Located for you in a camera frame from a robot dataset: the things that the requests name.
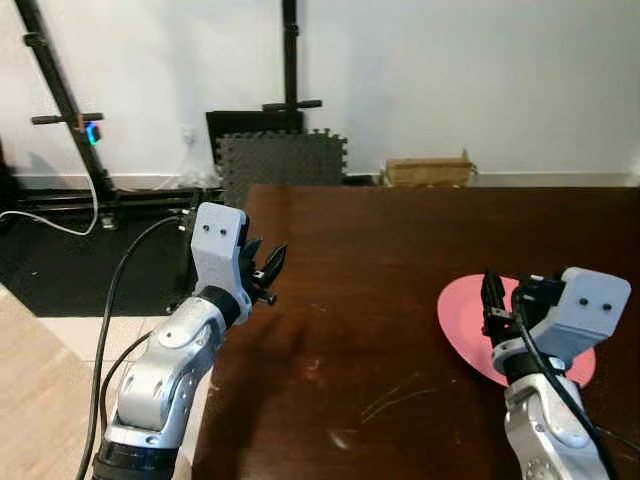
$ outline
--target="pink round plate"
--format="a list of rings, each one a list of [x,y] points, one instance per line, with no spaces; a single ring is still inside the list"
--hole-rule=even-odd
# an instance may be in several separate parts
[[[465,361],[485,377],[500,385],[507,385],[507,379],[493,368],[491,362],[491,341],[482,335],[482,275],[460,277],[442,290],[438,298],[438,320],[445,336]],[[511,292],[518,285],[512,278],[502,277],[505,305],[511,309]],[[568,377],[585,386],[596,369],[596,354],[593,349],[578,356]]]

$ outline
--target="black metal stand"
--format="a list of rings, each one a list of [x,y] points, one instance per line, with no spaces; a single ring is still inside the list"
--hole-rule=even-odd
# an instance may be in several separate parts
[[[262,106],[264,112],[288,111],[317,108],[322,100],[298,101],[298,12],[296,0],[282,0],[282,28],[284,49],[284,103],[268,103]]]
[[[2,150],[2,142],[0,142],[0,212],[15,208],[19,190],[18,182],[11,175],[9,167],[4,163],[4,152]],[[6,221],[0,219],[0,232],[5,225]]]
[[[267,103],[262,111],[215,110],[207,112],[209,139],[215,163],[220,161],[217,142],[226,134],[249,132],[301,132],[304,117],[299,109],[322,106],[322,100],[298,101],[298,35],[296,0],[282,1],[284,48],[284,103]]]
[[[66,123],[82,162],[96,190],[100,219],[104,228],[117,227],[118,218],[129,214],[175,213],[194,207],[201,189],[122,192],[117,190],[98,154],[91,145],[85,127],[90,121],[101,120],[102,113],[82,113],[71,93],[63,69],[55,53],[51,37],[35,0],[15,0],[27,33],[24,42],[33,50],[60,115],[33,117],[34,125]],[[93,212],[91,195],[84,192],[53,192],[24,194],[17,199],[16,208],[37,215],[76,214]]]

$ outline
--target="wooden table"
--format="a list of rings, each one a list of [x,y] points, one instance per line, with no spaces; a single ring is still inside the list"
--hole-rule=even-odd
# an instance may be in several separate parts
[[[257,307],[219,357],[196,479],[520,478],[503,388],[436,315],[445,285],[487,266],[631,282],[584,399],[594,421],[640,440],[638,190],[260,187],[248,211],[251,233],[289,257],[278,304]],[[363,421],[394,389],[409,398]],[[639,478],[638,457],[609,444],[621,478]]]

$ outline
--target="black cable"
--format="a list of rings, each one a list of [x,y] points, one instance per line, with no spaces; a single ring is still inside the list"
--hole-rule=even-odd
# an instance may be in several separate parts
[[[111,279],[111,284],[109,285],[109,292],[107,293],[107,301],[104,307],[104,315],[102,317],[102,328],[100,329],[100,335],[98,337],[98,347],[96,348],[96,361],[95,366],[93,368],[93,380],[91,382],[91,400],[89,404],[89,425],[87,427],[87,437],[85,439],[84,451],[82,452],[82,460],[80,461],[80,466],[78,467],[78,472],[76,473],[76,480],[84,480],[84,477],[89,468],[89,462],[91,461],[91,453],[93,452],[93,442],[95,440],[96,435],[96,420],[98,417],[98,401],[100,396],[100,377],[102,376],[102,359],[104,357],[104,347],[107,342],[107,332],[109,331],[109,322],[111,321],[111,312],[113,310],[113,303],[115,301],[116,290],[118,288],[118,284],[120,283],[120,278],[122,277],[122,273],[124,272],[124,267],[126,266],[129,258],[135,252],[147,235],[149,235],[154,230],[157,230],[162,225],[165,225],[170,222],[180,221],[180,217],[167,217],[164,220],[160,220],[159,222],[154,223],[149,228],[147,228],[144,232],[138,235],[133,243],[129,246],[124,256],[120,259],[120,263],[116,267],[115,272],[113,273],[113,277]]]
[[[604,465],[605,470],[607,471],[607,475],[610,480],[618,480],[618,474],[616,472],[615,466],[613,464],[613,460],[611,458],[611,454],[609,450],[607,450],[607,446],[604,444],[596,426],[591,422],[591,419],[587,416],[585,411],[578,405],[578,403],[573,399],[571,394],[567,392],[564,386],[560,383],[555,373],[553,373],[552,367],[547,363],[547,360],[542,357],[540,350],[536,346],[529,330],[527,329],[527,314],[524,306],[520,303],[520,289],[516,288],[511,297],[511,303],[514,307],[515,321],[520,329],[520,335],[522,336],[522,340],[527,347],[527,350],[533,357],[534,361],[538,368],[542,371],[542,374],[545,376],[547,381],[551,384],[555,392],[558,394],[560,399],[565,403],[567,408],[573,413],[576,417],[580,425],[587,431],[587,434],[593,441],[596,449],[598,450],[598,454],[600,455],[600,460]]]
[[[116,373],[116,370],[120,366],[122,362],[129,356],[131,352],[133,352],[138,345],[144,342],[149,336],[151,332],[145,333],[138,340],[133,342],[127,349],[122,352],[122,354],[118,357],[115,363],[111,366],[107,375],[104,377],[102,381],[102,387],[100,388],[100,430],[102,431],[102,437],[104,437],[105,432],[107,431],[107,389],[109,388],[109,382],[113,377],[113,374]]]
[[[619,433],[616,432],[612,432],[611,430],[607,430],[606,428],[595,424],[596,428],[598,429],[598,431],[600,433],[604,433],[605,435],[608,435],[609,437],[613,438],[614,440],[617,440],[620,443],[623,443],[625,446],[629,447],[631,450],[635,451],[637,454],[640,453],[640,445],[637,443],[632,442],[631,440],[623,437],[622,435],[620,435]]]

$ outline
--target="black floor mat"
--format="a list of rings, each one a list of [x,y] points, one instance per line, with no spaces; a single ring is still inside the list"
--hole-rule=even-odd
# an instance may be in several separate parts
[[[37,316],[102,316],[120,258],[155,221],[128,220],[112,232],[96,227],[88,237],[17,221],[0,233],[0,282]],[[115,315],[166,314],[181,295],[185,235],[165,225],[140,245],[120,282]]]

